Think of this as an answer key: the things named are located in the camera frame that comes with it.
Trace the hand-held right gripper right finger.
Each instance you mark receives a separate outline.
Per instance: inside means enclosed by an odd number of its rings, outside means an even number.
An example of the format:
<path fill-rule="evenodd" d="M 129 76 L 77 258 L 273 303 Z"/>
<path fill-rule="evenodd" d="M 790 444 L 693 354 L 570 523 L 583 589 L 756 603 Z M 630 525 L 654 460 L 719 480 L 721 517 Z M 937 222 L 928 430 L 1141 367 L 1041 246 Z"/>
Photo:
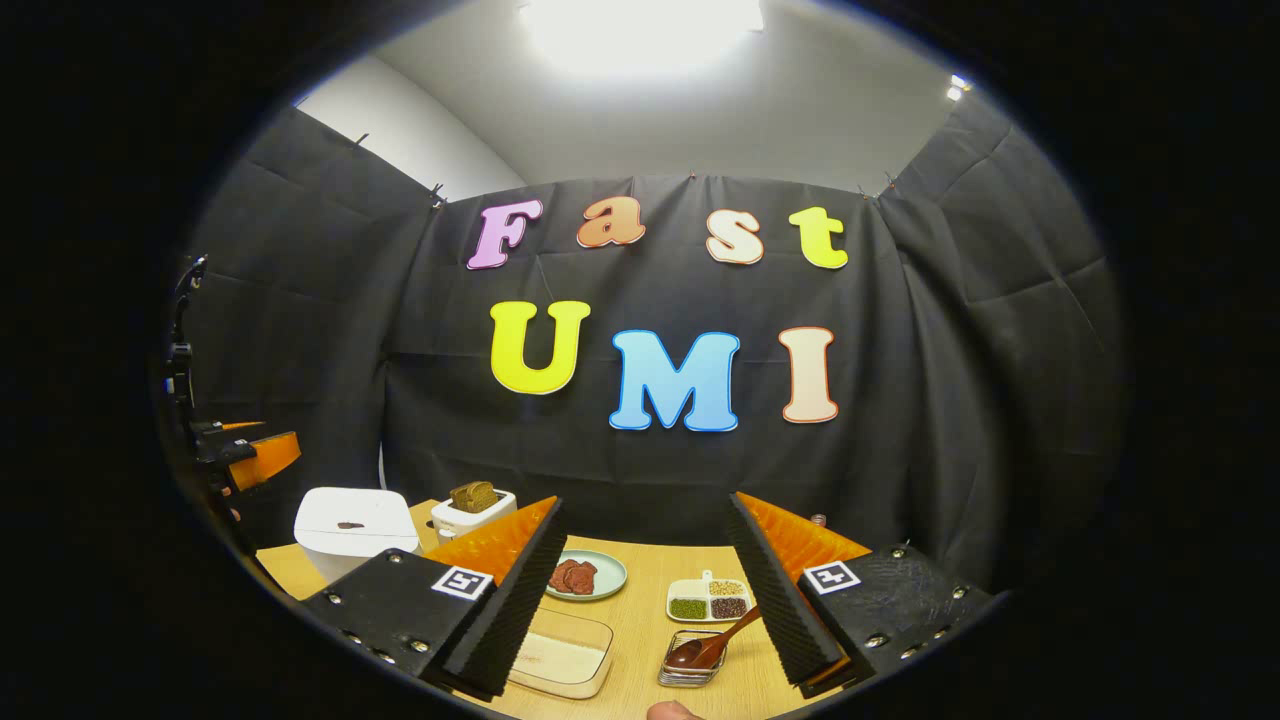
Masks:
<path fill-rule="evenodd" d="M 786 680 L 806 698 L 900 673 L 995 606 L 911 544 L 869 548 L 742 492 L 726 530 Z"/>

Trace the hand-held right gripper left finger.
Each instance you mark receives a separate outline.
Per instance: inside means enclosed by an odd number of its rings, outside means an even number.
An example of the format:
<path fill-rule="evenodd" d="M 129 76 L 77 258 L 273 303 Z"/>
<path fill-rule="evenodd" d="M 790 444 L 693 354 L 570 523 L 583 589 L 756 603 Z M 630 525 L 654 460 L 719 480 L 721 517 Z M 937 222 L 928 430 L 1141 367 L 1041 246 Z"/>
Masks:
<path fill-rule="evenodd" d="M 426 555 L 384 550 L 302 605 L 371 660 L 489 701 L 503 694 L 561 560 L 562 509 L 547 497 Z"/>

